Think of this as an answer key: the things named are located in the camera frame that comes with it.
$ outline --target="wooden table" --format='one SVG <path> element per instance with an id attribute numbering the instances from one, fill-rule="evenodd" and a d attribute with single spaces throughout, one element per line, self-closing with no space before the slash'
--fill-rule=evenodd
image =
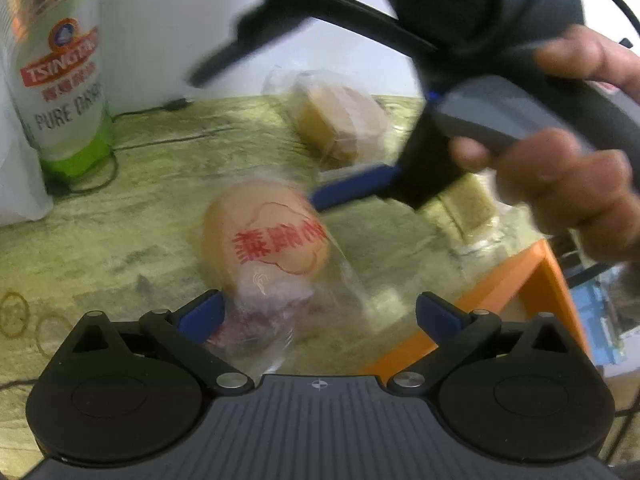
<path id="1" fill-rule="evenodd" d="M 395 126 L 393 158 L 420 110 L 418 100 L 380 98 Z M 105 190 L 59 200 L 43 221 L 0 229 L 0 383 L 36 378 L 88 310 L 134 320 L 175 310 L 216 283 L 198 257 L 207 203 L 229 180 L 279 174 L 309 189 L 316 159 L 267 98 L 201 102 L 115 123 L 120 174 Z M 298 342 L 285 372 L 356 373 L 414 329 L 424 290 L 455 300 L 479 275 L 538 238 L 526 211 L 502 216 L 500 242 L 462 255 L 439 201 L 417 215 L 377 199 L 324 215 L 362 282 L 363 311 Z M 28 387 L 0 391 L 0 471 L 23 476 L 40 453 L 24 418 Z"/>

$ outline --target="finger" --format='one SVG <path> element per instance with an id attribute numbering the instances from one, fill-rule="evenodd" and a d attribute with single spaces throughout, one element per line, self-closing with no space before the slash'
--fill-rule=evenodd
<path id="1" fill-rule="evenodd" d="M 521 140 L 494 164 L 498 193 L 508 203 L 532 200 L 570 171 L 581 154 L 578 140 L 564 130 L 543 130 Z"/>
<path id="2" fill-rule="evenodd" d="M 581 25 L 536 51 L 536 62 L 558 77 L 604 81 L 640 102 L 640 57 Z"/>
<path id="3" fill-rule="evenodd" d="M 580 227 L 585 252 L 599 262 L 640 260 L 640 198 L 629 193 Z"/>
<path id="4" fill-rule="evenodd" d="M 531 203 L 538 228 L 558 234 L 578 227 L 631 193 L 632 171 L 618 150 L 585 156 L 549 192 Z"/>
<path id="5" fill-rule="evenodd" d="M 453 161 L 463 170 L 477 173 L 491 164 L 488 149 L 467 137 L 456 137 L 449 143 L 449 153 Z"/>

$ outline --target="black circular disc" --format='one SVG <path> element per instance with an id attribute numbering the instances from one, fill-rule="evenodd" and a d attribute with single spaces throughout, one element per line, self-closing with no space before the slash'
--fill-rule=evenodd
<path id="1" fill-rule="evenodd" d="M 196 423 L 202 393 L 187 372 L 143 358 L 71 360 L 34 386 L 26 415 L 44 452 L 118 464 L 170 446 Z"/>
<path id="2" fill-rule="evenodd" d="M 514 462 L 561 462 L 593 452 L 614 411 L 596 371 L 558 352 L 459 368 L 444 381 L 438 403 L 463 440 Z"/>

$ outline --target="plastic bag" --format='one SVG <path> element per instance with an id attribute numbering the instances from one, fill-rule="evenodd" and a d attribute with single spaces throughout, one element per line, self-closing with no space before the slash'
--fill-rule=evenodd
<path id="1" fill-rule="evenodd" d="M 39 220 L 53 206 L 0 72 L 0 226 Z"/>
<path id="2" fill-rule="evenodd" d="M 391 128 L 384 110 L 344 76 L 326 70 L 274 70 L 263 93 L 279 95 L 281 111 L 320 153 L 318 180 L 326 182 L 385 159 Z"/>
<path id="3" fill-rule="evenodd" d="M 225 320 L 207 347 L 254 378 L 276 371 L 295 338 L 364 305 L 344 255 L 289 182 L 228 186 L 207 210 L 202 249 L 225 293 Z"/>

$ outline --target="white wall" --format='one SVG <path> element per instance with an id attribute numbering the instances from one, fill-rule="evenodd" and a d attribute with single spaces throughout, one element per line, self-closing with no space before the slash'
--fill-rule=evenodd
<path id="1" fill-rule="evenodd" d="M 235 16 L 260 0 L 104 0 L 104 74 L 114 112 L 149 108 L 183 95 L 259 94 L 269 72 L 329 68 L 357 79 L 369 92 L 417 95 L 408 60 L 327 23 L 313 22 L 231 69 L 206 91 L 184 83 L 192 64 L 230 40 Z M 360 0 L 390 12 L 386 0 Z M 640 0 L 626 0 L 640 13 Z M 615 40 L 632 27 L 609 0 L 584 0 L 588 25 Z"/>

